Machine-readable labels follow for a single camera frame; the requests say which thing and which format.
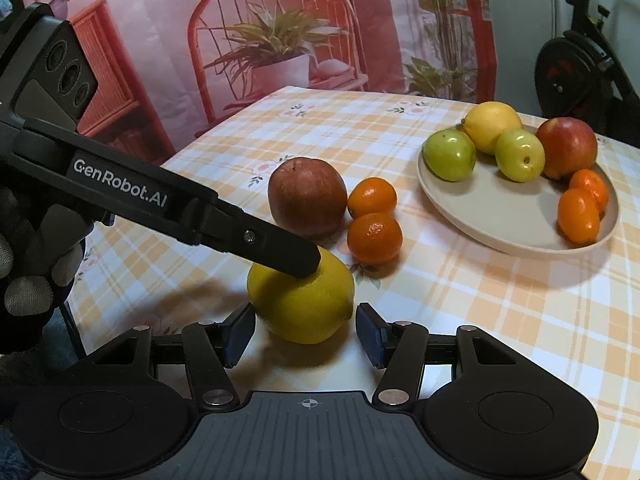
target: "white plate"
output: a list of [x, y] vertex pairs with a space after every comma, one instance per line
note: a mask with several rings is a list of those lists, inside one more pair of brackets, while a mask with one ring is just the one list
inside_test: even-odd
[[[532, 126], [525, 128], [536, 131]], [[558, 201], [566, 183], [543, 176], [524, 184], [512, 182], [498, 170], [493, 157], [482, 153], [469, 179], [446, 182], [429, 170], [420, 151], [417, 154], [420, 185], [449, 222], [481, 244], [523, 258], [580, 256], [613, 236], [620, 219], [618, 196], [602, 168], [596, 164], [592, 169], [609, 187], [609, 204], [596, 243], [576, 248], [556, 227]]]

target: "checkered tablecloth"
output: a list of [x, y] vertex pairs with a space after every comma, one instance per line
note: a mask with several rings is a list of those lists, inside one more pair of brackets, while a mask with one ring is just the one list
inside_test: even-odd
[[[286, 88], [220, 124], [165, 167], [270, 219], [267, 182], [286, 157], [331, 163], [349, 190], [380, 176], [398, 190], [404, 233], [401, 265], [371, 277], [349, 256], [345, 234], [327, 247], [351, 269], [356, 304], [387, 320], [415, 320], [432, 333], [474, 324], [580, 390], [596, 407], [600, 433], [584, 470], [592, 479], [640, 478], [640, 152], [599, 139], [598, 162], [622, 209], [609, 247], [577, 261], [513, 258], [461, 235], [421, 191], [415, 160], [423, 140], [469, 110], [458, 102], [368, 92]], [[542, 120], [523, 116], [528, 124]], [[250, 264], [190, 247], [116, 220], [97, 227], [70, 305], [91, 352], [136, 324], [174, 333], [201, 319], [224, 319], [247, 301]], [[178, 381], [178, 376], [168, 381]], [[364, 390], [379, 374], [356, 340], [353, 320], [314, 347], [288, 344], [258, 322], [240, 364], [238, 391]], [[423, 395], [450, 379], [430, 367]]]

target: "lemon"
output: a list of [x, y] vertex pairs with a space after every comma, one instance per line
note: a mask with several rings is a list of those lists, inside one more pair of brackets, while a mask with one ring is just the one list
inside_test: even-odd
[[522, 121], [508, 104], [488, 101], [474, 106], [463, 119], [462, 126], [476, 149], [494, 155], [498, 137], [503, 132], [522, 128]]
[[253, 264], [246, 279], [256, 315], [271, 332], [293, 343], [324, 341], [353, 315], [353, 276], [334, 254], [319, 249], [318, 270], [307, 278]]

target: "plant pot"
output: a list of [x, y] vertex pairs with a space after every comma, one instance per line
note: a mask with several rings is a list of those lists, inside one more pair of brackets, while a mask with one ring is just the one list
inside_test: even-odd
[[49, 7], [51, 7], [53, 15], [56, 18], [66, 20], [66, 17], [69, 14], [68, 0], [51, 0], [49, 2]]
[[262, 88], [265, 95], [285, 86], [308, 88], [309, 56], [302, 54], [272, 65], [259, 66], [253, 69], [253, 74], [254, 82]]

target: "red apple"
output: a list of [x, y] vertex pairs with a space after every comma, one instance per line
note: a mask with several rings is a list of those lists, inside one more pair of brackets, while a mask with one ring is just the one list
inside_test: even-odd
[[331, 164], [318, 158], [285, 160], [271, 174], [267, 195], [276, 224], [305, 238], [338, 230], [347, 209], [344, 180]]
[[588, 170], [596, 162], [596, 134], [580, 119], [549, 119], [541, 124], [536, 136], [545, 149], [543, 173], [553, 180], [561, 180], [578, 170]]

